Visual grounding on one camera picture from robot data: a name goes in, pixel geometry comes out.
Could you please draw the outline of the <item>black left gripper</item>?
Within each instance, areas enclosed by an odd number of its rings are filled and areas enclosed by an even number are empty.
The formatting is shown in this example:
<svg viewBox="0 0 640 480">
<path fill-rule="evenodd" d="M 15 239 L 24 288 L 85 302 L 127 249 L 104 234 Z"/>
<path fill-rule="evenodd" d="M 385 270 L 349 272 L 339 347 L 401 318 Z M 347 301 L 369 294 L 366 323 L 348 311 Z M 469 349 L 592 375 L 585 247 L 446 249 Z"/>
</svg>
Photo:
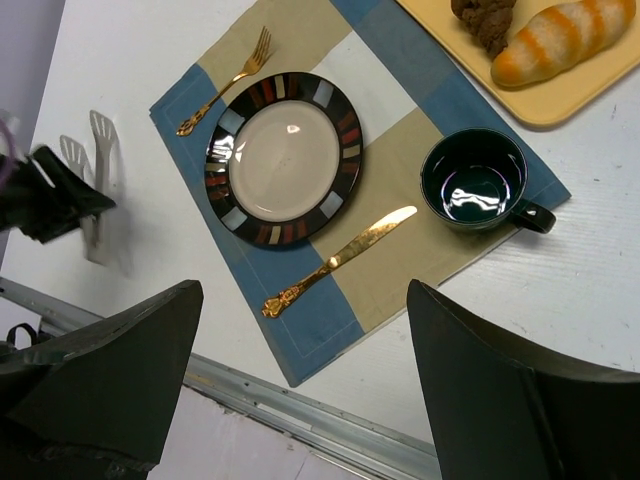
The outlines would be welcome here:
<svg viewBox="0 0 640 480">
<path fill-rule="evenodd" d="M 34 196 L 31 181 L 37 166 L 42 173 L 36 174 Z M 115 206 L 43 145 L 17 161 L 1 190 L 1 230 L 18 229 L 33 240 L 48 243 L 80 228 L 82 220 L 97 219 Z"/>
</svg>

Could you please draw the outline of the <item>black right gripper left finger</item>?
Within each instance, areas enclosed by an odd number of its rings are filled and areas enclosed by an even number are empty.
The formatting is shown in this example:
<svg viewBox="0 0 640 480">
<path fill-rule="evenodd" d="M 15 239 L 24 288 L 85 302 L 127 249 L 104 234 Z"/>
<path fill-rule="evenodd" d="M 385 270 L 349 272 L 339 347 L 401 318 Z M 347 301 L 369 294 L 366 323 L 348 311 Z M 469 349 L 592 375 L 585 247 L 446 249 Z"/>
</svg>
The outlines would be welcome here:
<svg viewBox="0 0 640 480">
<path fill-rule="evenodd" d="M 185 280 L 104 320 L 1 342 L 4 479 L 145 479 L 161 460 L 203 304 Z"/>
</svg>

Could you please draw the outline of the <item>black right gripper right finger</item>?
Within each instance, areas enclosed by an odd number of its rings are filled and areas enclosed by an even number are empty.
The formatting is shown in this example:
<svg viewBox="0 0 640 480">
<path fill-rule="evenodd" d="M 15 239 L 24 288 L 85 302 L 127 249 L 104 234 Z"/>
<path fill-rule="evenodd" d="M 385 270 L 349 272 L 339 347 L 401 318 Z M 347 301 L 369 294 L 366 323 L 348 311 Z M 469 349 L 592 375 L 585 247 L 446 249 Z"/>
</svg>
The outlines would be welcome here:
<svg viewBox="0 0 640 480">
<path fill-rule="evenodd" d="M 407 311 L 446 479 L 635 479 L 639 376 L 561 354 L 414 280 Z"/>
</svg>

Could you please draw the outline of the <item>steel serving tongs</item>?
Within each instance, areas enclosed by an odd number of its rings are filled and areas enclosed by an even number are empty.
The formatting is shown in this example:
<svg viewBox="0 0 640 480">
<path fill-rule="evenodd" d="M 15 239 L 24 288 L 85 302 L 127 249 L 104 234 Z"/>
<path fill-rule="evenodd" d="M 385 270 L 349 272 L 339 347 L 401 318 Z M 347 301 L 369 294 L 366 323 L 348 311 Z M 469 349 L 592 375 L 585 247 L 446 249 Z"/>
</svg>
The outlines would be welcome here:
<svg viewBox="0 0 640 480">
<path fill-rule="evenodd" d="M 94 169 L 91 169 L 85 147 L 67 135 L 59 137 L 61 153 L 70 170 L 81 180 L 93 174 L 93 188 L 108 195 L 114 192 L 111 185 L 111 156 L 118 143 L 114 123 L 105 115 L 91 110 L 89 123 L 95 142 Z M 104 214 L 91 214 L 80 220 L 85 258 L 98 265 L 107 266 L 110 260 L 107 234 L 107 218 Z"/>
</svg>

